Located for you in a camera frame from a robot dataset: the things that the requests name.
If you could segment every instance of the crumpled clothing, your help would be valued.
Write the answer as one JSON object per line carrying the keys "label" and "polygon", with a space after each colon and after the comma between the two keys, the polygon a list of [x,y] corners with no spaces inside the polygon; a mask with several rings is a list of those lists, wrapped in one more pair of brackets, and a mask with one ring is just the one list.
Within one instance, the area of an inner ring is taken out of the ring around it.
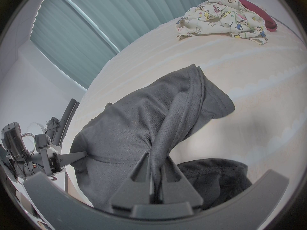
{"label": "crumpled clothing", "polygon": [[209,0],[190,8],[176,23],[177,38],[207,34],[230,34],[265,44],[268,42],[265,21],[245,8],[239,0]]}

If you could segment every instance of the red cloth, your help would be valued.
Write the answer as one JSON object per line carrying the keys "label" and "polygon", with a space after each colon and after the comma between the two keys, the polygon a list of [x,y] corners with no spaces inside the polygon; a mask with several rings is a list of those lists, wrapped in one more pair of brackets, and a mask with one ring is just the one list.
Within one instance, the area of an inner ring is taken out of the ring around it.
{"label": "red cloth", "polygon": [[253,12],[255,12],[257,15],[259,15],[261,18],[264,19],[265,21],[265,25],[266,28],[270,31],[270,32],[274,32],[277,29],[277,24],[276,22],[271,18],[270,15],[268,15],[264,10],[260,9],[258,6],[256,6],[255,4],[248,2],[246,0],[239,0],[241,2],[241,4],[247,8],[248,10],[251,10]]}

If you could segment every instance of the black garment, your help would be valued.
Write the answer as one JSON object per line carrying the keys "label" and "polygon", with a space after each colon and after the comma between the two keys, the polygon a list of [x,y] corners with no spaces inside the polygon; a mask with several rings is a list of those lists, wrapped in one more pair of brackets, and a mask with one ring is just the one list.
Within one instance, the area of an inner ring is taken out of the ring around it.
{"label": "black garment", "polygon": [[200,159],[177,165],[209,209],[237,196],[252,185],[247,165],[227,159]]}
{"label": "black garment", "polygon": [[70,152],[88,153],[72,164],[79,188],[95,208],[108,209],[110,197],[148,150],[158,185],[159,169],[171,149],[234,109],[194,64],[108,104],[72,143]]}

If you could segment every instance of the bed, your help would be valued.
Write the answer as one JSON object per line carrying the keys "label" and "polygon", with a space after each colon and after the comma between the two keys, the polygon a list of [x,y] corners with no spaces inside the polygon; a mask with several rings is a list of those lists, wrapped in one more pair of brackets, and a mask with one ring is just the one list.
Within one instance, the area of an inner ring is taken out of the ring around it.
{"label": "bed", "polygon": [[[107,103],[148,86],[163,75],[194,63],[232,99],[236,110],[211,120],[172,151],[175,163],[224,158],[248,165],[256,182],[268,169],[290,179],[289,186],[268,221],[296,188],[307,156],[307,50],[302,41],[277,22],[269,42],[225,35],[193,36],[178,41],[174,19],[145,34],[111,59],[94,79],[73,116],[62,144],[69,153],[76,134]],[[74,169],[67,174],[82,201]]]}

